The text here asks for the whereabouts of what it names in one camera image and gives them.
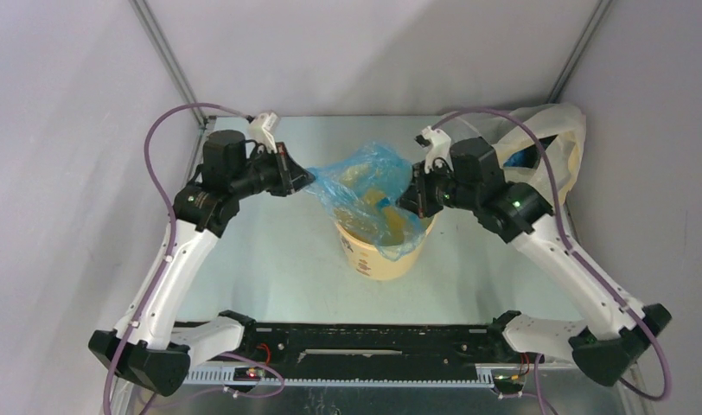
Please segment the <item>blue plastic trash bag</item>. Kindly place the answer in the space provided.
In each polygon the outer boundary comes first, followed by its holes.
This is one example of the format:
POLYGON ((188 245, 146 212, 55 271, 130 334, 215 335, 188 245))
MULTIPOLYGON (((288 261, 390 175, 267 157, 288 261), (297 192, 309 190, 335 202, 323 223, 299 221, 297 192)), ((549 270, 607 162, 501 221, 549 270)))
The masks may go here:
POLYGON ((306 191, 336 225, 383 258, 398 261, 423 244, 431 219, 399 207, 412 181, 412 163, 393 147, 366 143, 348 158, 309 172, 315 180, 306 191))

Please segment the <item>translucent yellowish plastic bag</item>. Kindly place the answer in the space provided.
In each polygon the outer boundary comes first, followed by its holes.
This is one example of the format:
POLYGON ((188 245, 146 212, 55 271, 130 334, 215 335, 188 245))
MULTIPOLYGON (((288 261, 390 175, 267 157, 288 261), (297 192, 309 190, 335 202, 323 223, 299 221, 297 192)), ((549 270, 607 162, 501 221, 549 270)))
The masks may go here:
MULTIPOLYGON (((558 191, 564 203, 574 187, 584 153, 586 117, 573 104, 549 104, 521 107, 510 112, 540 141, 550 161, 558 191)), ((523 150, 533 140, 515 123, 492 114, 469 113, 442 125, 454 143, 471 137, 483 137, 495 150, 504 177, 509 182, 525 182, 552 203, 552 190, 545 164, 536 169, 504 168, 513 153, 523 150)))

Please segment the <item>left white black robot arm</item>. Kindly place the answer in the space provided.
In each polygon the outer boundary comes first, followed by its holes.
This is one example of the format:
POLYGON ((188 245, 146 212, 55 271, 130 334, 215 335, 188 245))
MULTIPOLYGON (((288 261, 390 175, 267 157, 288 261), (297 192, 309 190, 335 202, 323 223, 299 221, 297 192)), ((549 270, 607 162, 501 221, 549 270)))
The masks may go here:
POLYGON ((175 393, 188 372, 218 354, 254 356, 258 337, 230 312, 173 335, 177 312, 203 261, 215 248, 245 198, 267 192, 286 197, 315 177, 297 164, 285 143, 257 138, 252 151, 239 131, 216 131, 202 146, 203 160, 175 195, 169 224, 150 272, 126 313, 111 330, 93 332, 88 348, 115 376, 162 396, 175 393))

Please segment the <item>yellow cartoon trash bin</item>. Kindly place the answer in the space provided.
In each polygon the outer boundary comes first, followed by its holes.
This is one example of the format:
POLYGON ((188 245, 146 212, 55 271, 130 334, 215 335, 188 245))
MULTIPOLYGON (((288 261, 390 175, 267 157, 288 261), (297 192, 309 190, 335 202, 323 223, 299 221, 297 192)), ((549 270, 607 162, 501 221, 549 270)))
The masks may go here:
POLYGON ((415 265, 436 222, 397 207, 378 189, 332 214, 349 266, 379 281, 400 278, 415 265))

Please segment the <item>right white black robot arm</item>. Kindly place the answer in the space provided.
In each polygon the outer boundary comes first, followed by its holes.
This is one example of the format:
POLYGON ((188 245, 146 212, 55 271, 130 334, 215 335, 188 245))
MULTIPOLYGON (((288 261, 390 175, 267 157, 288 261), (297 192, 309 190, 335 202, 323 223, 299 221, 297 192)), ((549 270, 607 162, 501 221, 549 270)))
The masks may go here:
POLYGON ((444 208, 470 211, 547 272, 582 317, 567 322, 509 311, 488 327, 490 355, 510 361, 519 352, 539 353, 574 363, 601 386, 615 385, 671 322, 671 313, 630 296, 568 233, 559 234, 552 205, 533 186, 507 181, 484 138, 415 140, 426 155, 413 164, 399 207, 420 218, 444 208))

